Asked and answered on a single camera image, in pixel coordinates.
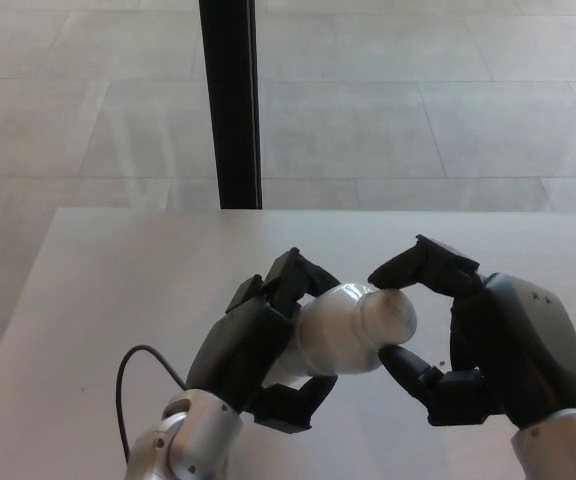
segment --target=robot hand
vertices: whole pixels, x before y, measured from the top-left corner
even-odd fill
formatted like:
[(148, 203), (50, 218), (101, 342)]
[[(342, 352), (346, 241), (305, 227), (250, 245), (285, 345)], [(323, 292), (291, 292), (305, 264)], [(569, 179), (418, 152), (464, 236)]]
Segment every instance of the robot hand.
[(504, 274), (488, 278), (464, 255), (419, 236), (378, 268), (379, 288), (421, 283), (454, 299), (452, 372), (398, 346), (380, 350), (388, 372), (428, 409), (431, 425), (505, 414), (529, 480), (576, 479), (576, 332), (555, 294)]

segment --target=white table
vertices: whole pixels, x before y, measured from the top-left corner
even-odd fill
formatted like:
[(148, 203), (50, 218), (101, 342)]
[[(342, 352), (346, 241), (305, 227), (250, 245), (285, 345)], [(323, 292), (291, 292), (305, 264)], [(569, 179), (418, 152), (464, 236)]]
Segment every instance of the white table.
[[(0, 479), (122, 479), (113, 394), (131, 346), (152, 344), (185, 375), (239, 283), (288, 248), (342, 281), (365, 281), (418, 233), (484, 273), (550, 288), (576, 323), (576, 216), (60, 210), (0, 347)], [(408, 293), (420, 320), (410, 348), (447, 360), (450, 303)], [(124, 389), (131, 441), (175, 392), (154, 360), (135, 357)], [(522, 478), (505, 418), (431, 428), (383, 369), (342, 377), (313, 425), (287, 436), (248, 419), (229, 478)]]

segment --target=black wire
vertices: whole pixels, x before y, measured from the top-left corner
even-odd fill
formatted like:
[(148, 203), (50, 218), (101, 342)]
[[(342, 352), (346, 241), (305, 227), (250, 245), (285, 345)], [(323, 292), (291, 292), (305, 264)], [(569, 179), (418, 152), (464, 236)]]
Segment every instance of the black wire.
[(188, 385), (186, 385), (186, 382), (181, 379), (179, 374), (175, 371), (174, 368), (172, 368), (164, 356), (153, 347), (150, 345), (137, 345), (128, 350), (128, 353), (124, 355), (124, 358), (121, 360), (121, 364), (119, 365), (119, 370), (117, 371), (117, 382), (115, 383), (115, 408), (117, 409), (117, 423), (119, 424), (119, 437), (121, 438), (121, 446), (124, 450), (126, 462), (128, 461), (128, 456), (130, 455), (130, 445), (128, 444), (128, 437), (126, 436), (126, 424), (124, 423), (124, 411), (121, 402), (121, 387), (124, 381), (124, 371), (126, 370), (128, 360), (130, 360), (130, 357), (139, 351), (150, 353), (159, 361), (159, 363), (161, 363), (161, 365), (166, 369), (166, 372), (168, 372), (168, 374), (182, 390), (188, 390)]

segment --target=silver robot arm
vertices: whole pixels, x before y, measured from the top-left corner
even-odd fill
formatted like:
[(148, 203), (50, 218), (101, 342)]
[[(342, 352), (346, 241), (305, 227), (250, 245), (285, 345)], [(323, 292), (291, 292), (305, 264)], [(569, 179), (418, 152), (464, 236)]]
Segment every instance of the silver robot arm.
[(576, 409), (518, 432), (512, 445), (527, 480), (576, 480)]
[(188, 390), (135, 442), (125, 480), (219, 480), (242, 420), (216, 396)]

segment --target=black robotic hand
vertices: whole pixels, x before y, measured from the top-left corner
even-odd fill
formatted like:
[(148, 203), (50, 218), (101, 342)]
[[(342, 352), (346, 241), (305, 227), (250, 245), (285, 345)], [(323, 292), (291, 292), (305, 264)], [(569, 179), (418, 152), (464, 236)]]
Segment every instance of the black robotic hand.
[(339, 285), (323, 268), (293, 248), (277, 258), (268, 275), (241, 284), (201, 346), (188, 374), (188, 387), (210, 392), (238, 413), (285, 433), (310, 428), (310, 418), (337, 377), (309, 380), (299, 390), (262, 383), (285, 350), (295, 328), (298, 301), (318, 297)]
[(444, 374), (398, 346), (379, 353), (395, 380), (426, 406), (429, 423), (480, 424), (503, 413), (523, 428), (576, 408), (576, 332), (557, 296), (509, 275), (483, 278), (477, 262), (417, 238), (369, 281), (378, 288), (421, 283), (454, 299), (453, 371)]

